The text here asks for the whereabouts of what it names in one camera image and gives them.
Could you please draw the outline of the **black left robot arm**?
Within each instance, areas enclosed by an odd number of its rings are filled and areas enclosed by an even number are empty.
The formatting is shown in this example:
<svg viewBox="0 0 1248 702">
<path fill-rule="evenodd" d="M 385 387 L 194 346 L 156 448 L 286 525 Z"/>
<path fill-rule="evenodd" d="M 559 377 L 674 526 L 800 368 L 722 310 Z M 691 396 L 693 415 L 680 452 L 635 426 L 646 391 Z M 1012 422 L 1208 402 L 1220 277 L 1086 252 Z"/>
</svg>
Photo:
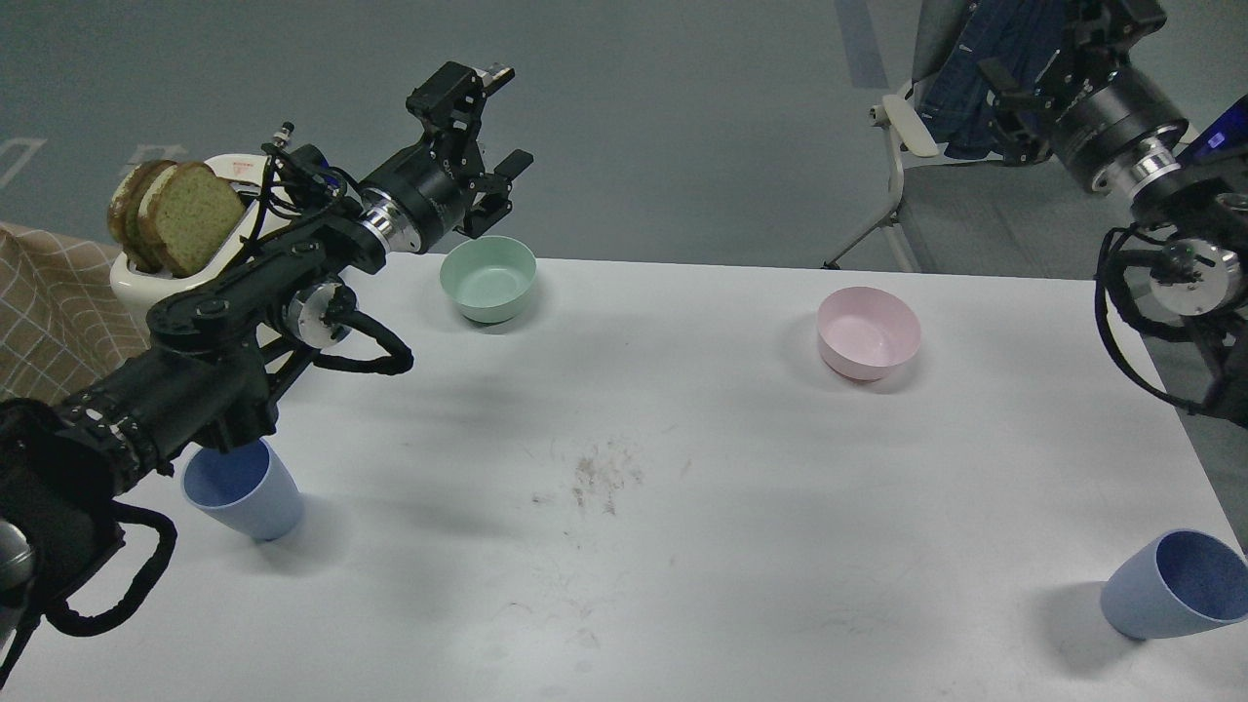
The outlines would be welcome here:
<svg viewBox="0 0 1248 702">
<path fill-rule="evenodd" d="M 213 279 L 160 299 L 151 346 L 112 373 L 47 405 L 2 403 L 2 675 L 41 623 L 105 635 L 137 613 L 173 560 L 177 530 L 120 501 L 150 473 L 173 473 L 190 443 L 240 448 L 275 433 L 278 400 L 307 368 L 396 376 L 411 349 L 358 310 L 339 274 L 374 274 L 389 254 L 427 254 L 451 232 L 477 239 L 510 214 L 515 150 L 494 169 L 480 154 L 488 97 L 509 65 L 446 62 L 407 97 L 414 145 L 357 181 L 311 145 L 287 150 L 285 122 L 263 150 L 255 212 L 293 195 L 293 220 L 245 229 Z"/>
</svg>

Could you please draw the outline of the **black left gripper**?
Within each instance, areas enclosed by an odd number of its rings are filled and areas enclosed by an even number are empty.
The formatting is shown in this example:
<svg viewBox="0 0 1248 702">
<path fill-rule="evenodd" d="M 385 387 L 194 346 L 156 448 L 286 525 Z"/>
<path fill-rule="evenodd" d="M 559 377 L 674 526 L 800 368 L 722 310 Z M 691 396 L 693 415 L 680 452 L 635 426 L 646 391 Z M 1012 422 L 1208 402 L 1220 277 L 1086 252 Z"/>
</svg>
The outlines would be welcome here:
<svg viewBox="0 0 1248 702">
<path fill-rule="evenodd" d="M 449 61 L 409 94 L 418 142 L 363 179 L 363 226 L 387 254 L 427 254 L 451 232 L 480 237 L 513 211 L 513 184 L 534 156 L 517 147 L 490 172 L 478 137 L 487 99 L 514 77 L 503 62 Z"/>
</svg>

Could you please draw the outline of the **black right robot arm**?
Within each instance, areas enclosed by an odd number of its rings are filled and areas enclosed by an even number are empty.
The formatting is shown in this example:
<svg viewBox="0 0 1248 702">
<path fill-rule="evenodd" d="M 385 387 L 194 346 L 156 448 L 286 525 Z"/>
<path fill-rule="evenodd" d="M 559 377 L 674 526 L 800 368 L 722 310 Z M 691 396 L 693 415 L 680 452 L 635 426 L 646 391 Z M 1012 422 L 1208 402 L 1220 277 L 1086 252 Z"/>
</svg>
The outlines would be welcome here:
<svg viewBox="0 0 1248 702">
<path fill-rule="evenodd" d="M 1127 197 L 1132 222 L 1097 256 L 1094 314 L 1114 365 L 1191 416 L 1246 425 L 1246 147 L 1213 132 L 1182 147 L 1189 120 L 1129 50 L 1164 25 L 1154 1 L 1066 1 L 1051 57 L 1025 86 L 998 57 L 977 62 L 993 132 L 1016 162 L 1055 156 L 1088 194 Z M 1199 400 L 1146 382 L 1109 329 L 1191 344 L 1211 373 Z"/>
</svg>

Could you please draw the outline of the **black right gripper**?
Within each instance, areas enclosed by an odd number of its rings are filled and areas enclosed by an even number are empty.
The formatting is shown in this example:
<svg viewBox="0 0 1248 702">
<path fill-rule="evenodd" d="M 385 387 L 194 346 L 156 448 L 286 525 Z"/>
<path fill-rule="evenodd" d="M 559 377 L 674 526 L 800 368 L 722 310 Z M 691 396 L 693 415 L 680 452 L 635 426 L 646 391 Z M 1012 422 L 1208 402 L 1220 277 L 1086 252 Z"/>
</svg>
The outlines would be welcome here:
<svg viewBox="0 0 1248 702">
<path fill-rule="evenodd" d="M 1189 120 L 1126 52 L 1167 20 L 1158 1 L 1067 2 L 1072 45 L 1055 52 L 1030 90 L 1001 59 L 980 59 L 1003 160 L 1056 157 L 1088 194 L 1134 196 L 1177 172 L 1174 147 Z"/>
</svg>

